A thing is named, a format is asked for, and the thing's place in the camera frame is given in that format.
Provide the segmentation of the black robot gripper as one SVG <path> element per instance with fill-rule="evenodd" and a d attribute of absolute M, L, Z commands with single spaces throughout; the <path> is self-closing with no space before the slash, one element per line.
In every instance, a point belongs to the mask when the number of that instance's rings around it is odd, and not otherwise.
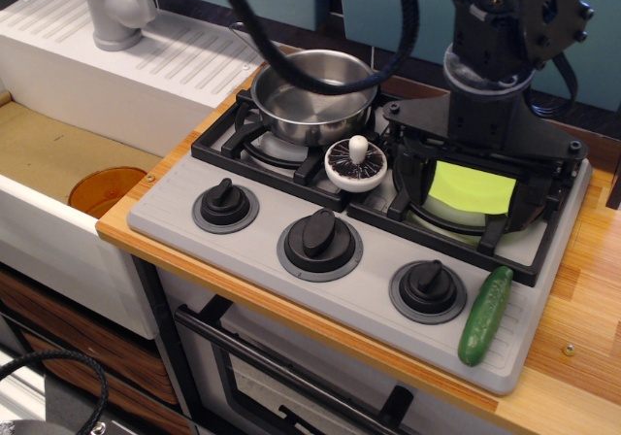
<path fill-rule="evenodd" d="M 558 210 L 553 177 L 572 174 L 588 154 L 581 140 L 535 116 L 518 96 L 479 100 L 459 92 L 386 103 L 384 117 L 400 130 L 403 148 L 393 182 L 413 209 L 425 204 L 437 161 L 518 179 L 505 233 L 523 231 Z"/>

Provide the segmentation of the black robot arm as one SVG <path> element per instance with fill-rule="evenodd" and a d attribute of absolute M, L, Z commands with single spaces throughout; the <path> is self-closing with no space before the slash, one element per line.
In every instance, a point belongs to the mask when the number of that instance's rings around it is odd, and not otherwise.
<path fill-rule="evenodd" d="M 553 63 L 576 94 L 565 50 L 585 39 L 593 12 L 582 0 L 452 2 L 453 40 L 443 60 L 449 93 L 383 110 L 401 139 L 393 179 L 403 208 L 435 226 L 472 236 L 521 231 L 558 208 L 587 155 L 581 141 L 553 124 L 565 107 L 536 106 L 531 83 Z M 429 213 L 424 205 L 441 163 L 510 180 L 507 207 L 485 211 L 480 226 Z"/>

